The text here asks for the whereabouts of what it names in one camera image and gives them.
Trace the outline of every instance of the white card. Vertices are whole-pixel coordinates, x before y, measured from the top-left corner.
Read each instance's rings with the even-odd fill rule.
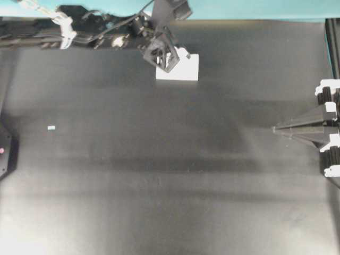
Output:
[[[184,48],[177,49],[177,54],[180,57],[180,61],[171,70],[166,73],[159,67],[156,68],[157,80],[174,80],[174,81],[198,81],[199,70],[199,55],[191,54],[190,59],[186,56],[188,52]]]

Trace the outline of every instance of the small white object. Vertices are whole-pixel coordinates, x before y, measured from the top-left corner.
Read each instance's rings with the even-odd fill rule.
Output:
[[[339,133],[329,135],[329,144],[325,145],[320,149],[320,152],[325,152],[329,150],[332,146],[340,147],[340,135]]]
[[[325,102],[325,106],[328,113],[336,113],[336,104],[334,102]]]
[[[326,112],[328,113],[335,113],[335,118],[333,118],[333,121],[336,121],[338,119],[338,113],[336,109],[336,104],[334,102],[325,102]]]
[[[325,169],[324,174],[325,177],[340,177],[340,166],[331,166],[330,168]]]
[[[119,36],[112,41],[112,47],[122,47],[124,45],[124,36]]]
[[[199,55],[191,54],[190,59],[187,58],[188,52],[185,48],[176,48],[180,61],[171,70],[166,73],[159,67],[156,68],[157,80],[174,80],[174,81],[198,81],[199,72]]]
[[[321,80],[320,86],[315,88],[315,95],[322,93],[322,89],[324,87],[330,87],[330,93],[332,95],[335,94],[336,89],[340,89],[340,80],[328,79],[328,80]]]

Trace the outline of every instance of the black mat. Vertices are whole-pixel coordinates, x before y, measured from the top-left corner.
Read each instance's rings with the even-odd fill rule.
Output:
[[[338,190],[317,151],[270,129],[332,77],[324,25],[172,29],[200,54],[197,83],[156,81],[137,51],[20,51],[2,116],[20,149],[0,183],[1,251],[338,254]]]

